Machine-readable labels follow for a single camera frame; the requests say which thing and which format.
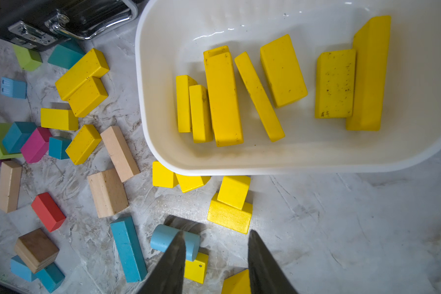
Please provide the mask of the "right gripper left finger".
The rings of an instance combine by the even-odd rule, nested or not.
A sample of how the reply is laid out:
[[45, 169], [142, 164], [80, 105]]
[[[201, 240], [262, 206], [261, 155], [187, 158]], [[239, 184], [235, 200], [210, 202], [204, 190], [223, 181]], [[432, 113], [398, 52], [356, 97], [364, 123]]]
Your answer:
[[186, 243], [178, 232], [138, 294], [182, 294]]

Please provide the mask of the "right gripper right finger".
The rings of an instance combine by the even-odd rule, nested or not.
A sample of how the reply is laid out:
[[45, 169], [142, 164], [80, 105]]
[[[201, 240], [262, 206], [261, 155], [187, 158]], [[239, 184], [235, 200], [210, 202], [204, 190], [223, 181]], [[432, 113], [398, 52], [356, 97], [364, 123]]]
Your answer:
[[252, 294], [297, 294], [255, 230], [249, 233], [247, 256]]

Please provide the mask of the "white plastic bin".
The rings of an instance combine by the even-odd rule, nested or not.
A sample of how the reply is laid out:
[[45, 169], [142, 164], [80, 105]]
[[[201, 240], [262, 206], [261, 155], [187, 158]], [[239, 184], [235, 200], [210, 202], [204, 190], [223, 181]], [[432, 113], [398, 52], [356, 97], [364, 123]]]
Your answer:
[[[348, 131], [354, 35], [385, 15], [392, 21], [380, 130]], [[136, 43], [144, 135], [176, 173], [387, 172], [441, 150], [441, 1], [149, 1]], [[244, 143], [194, 143], [192, 132], [178, 132], [176, 77], [189, 75], [208, 92], [203, 53], [224, 45]], [[245, 51], [284, 130], [277, 142], [236, 67]]]

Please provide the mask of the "yellow slanted block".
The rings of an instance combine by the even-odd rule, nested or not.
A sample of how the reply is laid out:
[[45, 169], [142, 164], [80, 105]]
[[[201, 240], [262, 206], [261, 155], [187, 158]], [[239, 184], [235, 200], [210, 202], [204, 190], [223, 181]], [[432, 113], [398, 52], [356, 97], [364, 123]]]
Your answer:
[[213, 132], [217, 147], [244, 143], [238, 93], [229, 47], [203, 53]]

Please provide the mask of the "yellow block cluster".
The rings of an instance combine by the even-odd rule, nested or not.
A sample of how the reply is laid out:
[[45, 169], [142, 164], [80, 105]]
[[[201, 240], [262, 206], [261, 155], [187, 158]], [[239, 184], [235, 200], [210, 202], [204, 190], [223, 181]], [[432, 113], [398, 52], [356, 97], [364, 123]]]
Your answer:
[[242, 209], [226, 205], [215, 193], [208, 210], [207, 220], [236, 232], [247, 234], [252, 219], [253, 205], [245, 202]]

